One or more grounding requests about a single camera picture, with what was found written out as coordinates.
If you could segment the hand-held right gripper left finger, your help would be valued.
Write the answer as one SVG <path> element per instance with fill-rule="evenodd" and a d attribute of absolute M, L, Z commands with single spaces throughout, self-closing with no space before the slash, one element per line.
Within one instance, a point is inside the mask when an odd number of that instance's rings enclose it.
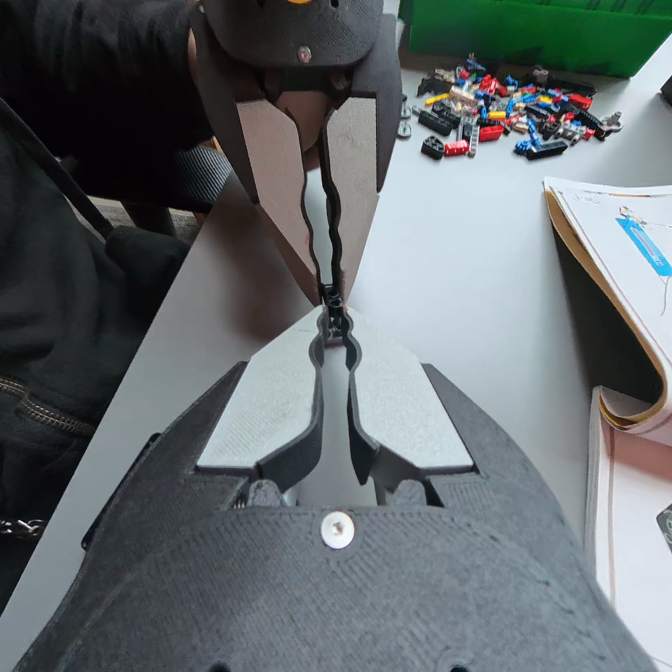
<path fill-rule="evenodd" d="M 203 473 L 295 487 L 321 457 L 327 309 L 316 307 L 251 357 L 197 460 Z"/>

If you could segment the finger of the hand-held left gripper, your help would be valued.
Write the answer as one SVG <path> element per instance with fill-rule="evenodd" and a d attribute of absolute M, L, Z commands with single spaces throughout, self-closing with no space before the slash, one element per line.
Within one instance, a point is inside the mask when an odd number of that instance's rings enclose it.
<path fill-rule="evenodd" d="M 322 302 L 305 212 L 306 171 L 296 121 L 264 99 L 237 104 L 255 182 L 257 210 L 298 287 L 312 306 Z"/>
<path fill-rule="evenodd" d="M 378 205 L 376 101 L 349 97 L 323 127 L 323 186 L 332 244 L 332 282 L 348 304 Z"/>

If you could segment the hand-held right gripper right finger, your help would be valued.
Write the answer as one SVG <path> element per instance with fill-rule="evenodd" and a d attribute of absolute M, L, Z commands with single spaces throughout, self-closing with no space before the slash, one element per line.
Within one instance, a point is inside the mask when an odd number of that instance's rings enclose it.
<path fill-rule="evenodd" d="M 360 484 L 469 473 L 475 463 L 418 357 L 354 309 L 343 312 L 350 455 Z"/>

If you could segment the small black lego beam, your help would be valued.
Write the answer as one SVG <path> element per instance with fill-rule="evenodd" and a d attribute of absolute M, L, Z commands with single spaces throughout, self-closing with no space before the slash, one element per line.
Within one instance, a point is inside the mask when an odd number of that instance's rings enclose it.
<path fill-rule="evenodd" d="M 324 305 L 329 315 L 327 336 L 329 340 L 341 339 L 348 331 L 348 316 L 341 298 L 340 290 L 333 284 L 324 284 L 321 287 Z"/>

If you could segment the person's left forearm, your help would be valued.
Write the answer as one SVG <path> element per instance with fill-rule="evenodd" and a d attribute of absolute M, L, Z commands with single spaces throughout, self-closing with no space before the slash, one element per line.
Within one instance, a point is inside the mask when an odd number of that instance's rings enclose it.
<path fill-rule="evenodd" d="M 57 156 L 212 136 L 192 1 L 2 1 L 1 99 Z"/>

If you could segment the pile of lego pieces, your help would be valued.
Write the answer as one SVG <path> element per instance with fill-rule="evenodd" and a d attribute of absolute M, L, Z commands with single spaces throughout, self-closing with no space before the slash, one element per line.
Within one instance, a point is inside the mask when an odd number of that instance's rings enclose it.
<path fill-rule="evenodd" d="M 541 65 L 500 77 L 470 54 L 454 68 L 424 74 L 416 104 L 402 97 L 397 138 L 410 140 L 416 126 L 429 132 L 421 153 L 434 161 L 474 158 L 481 145 L 513 133 L 521 137 L 513 152 L 528 161 L 561 156 L 581 141 L 603 142 L 622 131 L 620 111 L 595 114 L 596 91 Z"/>

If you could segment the lego instruction booklet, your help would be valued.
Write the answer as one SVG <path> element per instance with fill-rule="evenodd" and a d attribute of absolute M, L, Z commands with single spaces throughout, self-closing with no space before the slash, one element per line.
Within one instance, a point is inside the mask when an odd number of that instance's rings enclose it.
<path fill-rule="evenodd" d="M 671 187 L 546 178 L 555 231 L 643 349 L 631 394 L 596 386 L 584 548 L 611 606 L 671 670 Z"/>

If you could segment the person's left hand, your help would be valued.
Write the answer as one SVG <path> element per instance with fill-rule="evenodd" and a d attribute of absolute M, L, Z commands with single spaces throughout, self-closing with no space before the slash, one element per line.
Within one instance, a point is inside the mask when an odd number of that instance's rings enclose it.
<path fill-rule="evenodd" d="M 331 108 L 327 95 L 322 91 L 284 91 L 274 105 L 290 113 L 298 123 L 307 171 L 318 168 L 320 158 L 316 144 L 324 119 Z"/>

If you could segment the green plastic bin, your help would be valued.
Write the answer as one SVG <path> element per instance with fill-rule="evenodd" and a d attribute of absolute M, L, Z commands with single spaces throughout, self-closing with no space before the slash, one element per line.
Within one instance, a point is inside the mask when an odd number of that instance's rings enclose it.
<path fill-rule="evenodd" d="M 408 49 L 634 76 L 671 34 L 670 1 L 400 1 Z"/>

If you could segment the person's dark jacket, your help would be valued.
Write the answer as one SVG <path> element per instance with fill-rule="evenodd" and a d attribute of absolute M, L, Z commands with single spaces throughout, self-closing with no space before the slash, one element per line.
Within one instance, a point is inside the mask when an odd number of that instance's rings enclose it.
<path fill-rule="evenodd" d="M 188 252 L 129 226 L 106 246 L 1 132 L 1 529 L 52 517 Z"/>

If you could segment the black rectangular lego frame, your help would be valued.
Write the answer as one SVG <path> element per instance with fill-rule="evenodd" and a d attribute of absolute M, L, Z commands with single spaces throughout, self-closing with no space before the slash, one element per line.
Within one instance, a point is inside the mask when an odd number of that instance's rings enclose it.
<path fill-rule="evenodd" d="M 117 484 L 117 486 L 113 490 L 112 494 L 105 501 L 105 504 L 103 505 L 103 507 L 101 508 L 99 513 L 97 514 L 96 518 L 94 519 L 94 521 L 89 526 L 87 532 L 85 533 L 85 535 L 81 539 L 80 547 L 82 548 L 82 550 L 84 552 L 87 552 L 90 549 L 91 543 L 93 542 L 93 539 L 96 535 L 96 532 L 97 532 L 101 522 L 104 520 L 107 511 L 113 505 L 115 499 L 118 497 L 118 495 L 119 495 L 120 491 L 122 490 L 122 488 L 124 487 L 125 483 L 133 475 L 134 471 L 139 466 L 142 459 L 145 457 L 145 454 L 147 453 L 147 451 L 152 448 L 152 446 L 155 444 L 155 442 L 161 436 L 162 436 L 162 433 L 154 433 L 147 439 L 147 442 L 142 447 L 142 449 L 139 451 L 139 453 L 136 456 L 136 458 L 134 459 L 133 463 L 131 463 L 128 470 L 122 476 L 120 482 Z"/>

